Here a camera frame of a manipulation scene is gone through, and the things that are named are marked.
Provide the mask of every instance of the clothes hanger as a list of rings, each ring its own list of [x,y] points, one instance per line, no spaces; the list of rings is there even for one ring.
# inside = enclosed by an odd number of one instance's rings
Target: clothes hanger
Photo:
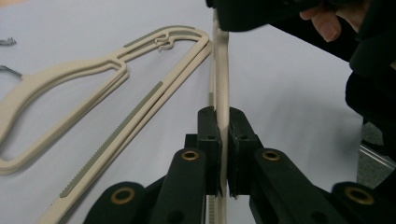
[[[182,38],[184,35],[183,32],[185,31],[181,28],[184,27],[178,27],[180,29],[174,27],[175,31],[173,33],[178,34],[178,38]],[[47,68],[34,75],[21,76],[21,83],[0,102],[0,117],[2,118],[2,124],[0,126],[0,145],[5,141],[9,131],[23,109],[39,95],[74,78],[85,77],[110,69],[117,70],[117,72],[89,99],[75,108],[58,124],[51,127],[39,139],[35,140],[35,142],[22,152],[21,155],[9,161],[0,159],[0,175],[9,175],[17,171],[113,92],[128,78],[126,62],[154,49],[162,50],[173,46],[177,38],[174,36],[171,38],[169,38],[169,36],[167,37],[166,35],[169,34],[167,31],[164,31],[166,29],[165,27],[152,34],[148,34],[147,36],[149,36],[149,38],[143,36],[103,58],[63,63]]]
[[[120,155],[177,88],[210,54],[211,42],[203,31],[186,26],[170,26],[145,35],[129,44],[128,48],[134,50],[121,54],[115,53],[121,60],[131,60],[147,52],[144,50],[146,48],[158,48],[158,44],[163,43],[160,49],[170,49],[178,40],[190,40],[196,43],[107,138],[37,223],[52,224],[58,223],[62,219],[90,184]]]

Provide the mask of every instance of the metal hook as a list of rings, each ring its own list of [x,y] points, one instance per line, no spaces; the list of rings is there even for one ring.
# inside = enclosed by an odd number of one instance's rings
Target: metal hook
[[[10,69],[9,67],[4,66],[4,65],[0,65],[0,70],[8,71],[8,72],[14,74],[15,76],[17,76],[17,77],[19,77],[19,78],[22,78],[22,76],[23,76],[23,74],[21,74],[21,73],[15,71],[15,70],[13,70],[13,69]]]
[[[0,40],[0,46],[11,46],[16,43],[17,41],[12,37],[9,37],[7,40]]]

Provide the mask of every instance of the black machine part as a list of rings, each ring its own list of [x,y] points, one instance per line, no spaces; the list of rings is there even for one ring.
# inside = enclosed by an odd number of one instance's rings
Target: black machine part
[[[186,136],[188,147],[175,154],[165,177],[146,188],[131,182],[110,187],[94,204],[84,223],[205,223],[205,196],[220,194],[216,189],[219,177],[208,172],[219,169],[217,157],[221,151],[215,149],[215,153],[206,154],[204,148],[197,148],[200,141],[197,136],[213,133],[208,135],[209,139],[216,138],[214,109],[206,107],[200,112],[203,111],[205,116],[199,116],[198,122],[206,128]],[[228,159],[230,192],[232,196],[250,196],[250,210],[256,223],[396,223],[394,203],[351,182],[336,184],[332,192],[318,189],[286,154],[262,146],[242,111],[232,108],[230,117],[233,139]],[[216,148],[219,143],[208,141],[200,146]]]

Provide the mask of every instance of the human hand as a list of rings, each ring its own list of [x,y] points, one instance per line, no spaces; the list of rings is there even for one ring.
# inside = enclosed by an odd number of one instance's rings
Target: human hand
[[[300,17],[306,21],[311,20],[324,40],[331,42],[336,40],[342,32],[338,17],[346,20],[358,32],[370,2],[371,0],[363,0],[360,3],[329,7],[322,1],[317,7],[300,12]]]

